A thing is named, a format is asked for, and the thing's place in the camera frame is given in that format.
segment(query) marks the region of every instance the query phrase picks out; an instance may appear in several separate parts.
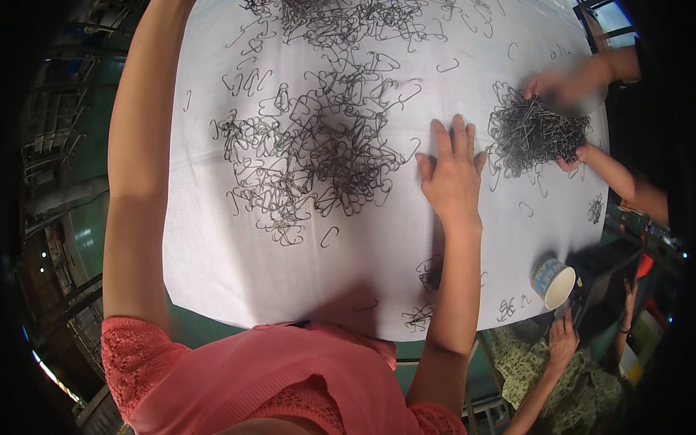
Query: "white table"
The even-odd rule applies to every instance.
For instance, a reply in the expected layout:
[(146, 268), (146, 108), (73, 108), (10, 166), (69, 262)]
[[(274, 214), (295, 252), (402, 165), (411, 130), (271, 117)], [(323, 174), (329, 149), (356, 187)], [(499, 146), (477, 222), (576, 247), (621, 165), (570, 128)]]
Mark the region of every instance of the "white table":
[[(244, 328), (312, 319), (388, 340), (422, 340), (427, 320), (407, 322), (409, 313), (417, 314), (415, 309), (434, 297), (424, 290), (419, 275), (430, 264), (422, 262), (442, 253), (443, 240), (420, 192), (415, 159), (409, 157), (419, 142), (420, 152), (436, 154), (430, 120), (448, 124), (454, 114), (462, 113), (477, 125), (476, 148), (483, 150), (493, 143), (487, 125), (498, 104), (493, 91), (497, 81), (522, 88), (553, 57), (590, 54), (579, 24), (572, 24), (577, 20), (570, 9), (554, 14), (528, 5), (541, 2), (487, 1), (489, 6), (464, 0), (454, 6), (444, 0), (427, 5), (386, 2), (378, 11), (389, 13), (387, 4), (416, 10), (411, 18), (406, 9), (389, 15), (403, 20), (406, 14), (406, 30), (375, 27), (364, 19), (363, 30), (355, 33), (361, 40), (334, 40), (334, 50), (295, 38), (309, 31), (321, 33), (316, 30), (322, 27), (317, 17), (326, 19), (326, 13), (315, 14), (284, 35), (277, 19), (278, 1), (268, 5), (263, 18), (242, 9), (241, 1), (199, 1), (184, 36), (173, 111), (164, 235), (164, 279), (173, 302)], [(342, 7), (341, 13), (351, 13), (347, 3)], [(351, 63), (341, 60), (347, 53), (353, 56)], [(336, 70), (336, 77), (354, 74), (362, 85), (353, 82), (349, 92), (345, 84), (331, 87)], [(317, 91), (322, 88), (331, 88), (331, 104), (340, 110), (317, 121), (320, 110), (324, 115), (331, 110), (329, 99)], [(388, 105), (379, 140), (370, 141), (370, 152), (378, 156), (368, 163), (353, 162), (363, 177), (381, 175), (378, 188), (363, 186), (367, 196), (350, 198), (351, 216), (338, 202), (327, 207), (330, 201), (322, 200), (335, 188), (318, 174), (339, 169), (324, 162), (309, 176), (314, 181), (311, 192), (296, 193), (293, 203), (293, 216), (308, 219), (284, 232), (281, 225), (287, 225), (288, 218), (278, 210), (288, 209), (286, 194), (293, 190), (279, 190), (283, 177), (299, 185), (300, 166), (306, 168), (322, 157), (308, 150), (316, 141), (304, 140), (303, 135), (331, 142), (327, 130), (318, 127), (328, 123), (334, 128), (332, 143), (346, 150), (346, 143), (361, 141), (347, 136), (342, 124), (363, 135), (379, 126), (362, 119), (368, 127), (359, 129), (356, 118), (345, 111), (357, 110), (367, 118)], [(225, 124), (231, 115), (234, 122)], [(603, 108), (591, 117), (590, 141), (601, 141), (608, 150)], [(240, 139), (229, 142), (227, 151), (221, 127), (239, 133)], [(274, 152), (274, 146), (285, 151)], [(294, 150), (299, 160), (288, 164), (287, 150)], [(390, 165), (388, 174), (386, 169), (364, 168), (385, 162)], [(537, 170), (543, 171), (540, 177), (500, 177), (491, 191), (497, 177), (484, 169), (480, 214), (486, 273), (478, 329), (543, 313), (543, 303), (529, 284), (534, 261), (547, 251), (563, 260), (568, 252), (595, 244), (601, 236), (603, 217), (593, 224), (587, 220), (587, 209), (595, 196), (607, 197), (606, 183), (589, 168), (572, 179), (555, 164)], [(258, 186), (264, 183), (270, 187)], [(319, 199), (307, 200), (311, 193)], [(251, 195), (257, 199), (250, 202)], [(276, 207), (275, 216), (263, 212), (262, 203), (266, 209)], [(323, 213), (313, 208), (317, 203)]]

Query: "white tablecloth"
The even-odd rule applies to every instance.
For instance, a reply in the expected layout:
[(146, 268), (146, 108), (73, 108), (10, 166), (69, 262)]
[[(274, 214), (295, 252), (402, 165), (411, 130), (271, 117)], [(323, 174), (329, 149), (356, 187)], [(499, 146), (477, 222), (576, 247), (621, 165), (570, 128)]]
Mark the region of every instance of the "white tablecloth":
[[(434, 293), (421, 276), (437, 260), (423, 262), (442, 254), (443, 241), (411, 155), (419, 143), (420, 152), (436, 154), (430, 120), (448, 125), (462, 113), (477, 125), (476, 148), (484, 150), (493, 143), (487, 125), (498, 105), (496, 82), (522, 88), (552, 58), (590, 54), (567, 11), (486, 1), (352, 0), (285, 30), (279, 1), (257, 10), (261, 16), (240, 7), (242, 1), (199, 1), (184, 36), (173, 111), (164, 234), (164, 279), (173, 302), (244, 328), (312, 319), (388, 340), (423, 339), (428, 319), (419, 318), (419, 309), (427, 314)], [(337, 4), (324, 3), (327, 10)], [(343, 24), (330, 29), (322, 21), (328, 14), (342, 14), (334, 22)], [(319, 123), (332, 134), (317, 126), (320, 107), (330, 115)], [(366, 120), (380, 111), (382, 121)], [(590, 141), (607, 150), (603, 108), (591, 117)], [(304, 220), (284, 230), (287, 217), (278, 216), (280, 209), (268, 212), (268, 204), (287, 206), (287, 198), (278, 198), (283, 168), (307, 166), (312, 141), (295, 151), (295, 163), (286, 151), (296, 148), (274, 147), (307, 132), (314, 143), (339, 137), (345, 147), (376, 126), (371, 144), (379, 156), (361, 162), (386, 165), (377, 170), (379, 187), (348, 198), (346, 211), (339, 199), (318, 212), (316, 204), (322, 208), (331, 203), (322, 199), (340, 193), (317, 170), (308, 176), (311, 190), (294, 193), (305, 199), (293, 203), (295, 217)], [(227, 141), (230, 131), (238, 141)], [(534, 261), (549, 251), (563, 261), (601, 236), (603, 217), (594, 224), (587, 211), (599, 194), (606, 205), (606, 183), (589, 168), (572, 178), (553, 163), (537, 171), (498, 179), (484, 169), (479, 329), (544, 312), (529, 284)], [(274, 187), (257, 185), (264, 182)], [(259, 189), (263, 199), (250, 200), (249, 192)]]

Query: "pink sweater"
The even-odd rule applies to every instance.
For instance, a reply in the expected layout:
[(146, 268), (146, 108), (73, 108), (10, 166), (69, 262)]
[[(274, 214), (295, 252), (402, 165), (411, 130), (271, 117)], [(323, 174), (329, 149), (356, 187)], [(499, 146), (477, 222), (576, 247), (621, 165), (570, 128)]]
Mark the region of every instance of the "pink sweater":
[(140, 435), (215, 434), (250, 418), (297, 416), (327, 434), (465, 434), (459, 417), (406, 402), (393, 344), (334, 326), (256, 326), (196, 350), (154, 325), (102, 325), (106, 381)]

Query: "pile of metal hooks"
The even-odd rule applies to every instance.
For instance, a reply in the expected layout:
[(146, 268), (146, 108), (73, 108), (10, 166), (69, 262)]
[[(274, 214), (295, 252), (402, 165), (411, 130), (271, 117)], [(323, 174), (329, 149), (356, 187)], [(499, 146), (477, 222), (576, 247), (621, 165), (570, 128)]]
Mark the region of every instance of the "pile of metal hooks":
[(592, 201), (590, 201), (590, 208), (587, 211), (587, 222), (592, 222), (594, 225), (599, 223), (599, 219), (602, 217), (602, 209), (604, 204), (602, 203), (602, 194), (595, 196)]
[(505, 178), (519, 177), (537, 165), (561, 158), (577, 160), (575, 151), (590, 131), (590, 117), (570, 118), (546, 108), (539, 97), (525, 101), (521, 91), (497, 82), (497, 106), (489, 119), (488, 133), (495, 141), (489, 150), (498, 156), (492, 162), (504, 169)]

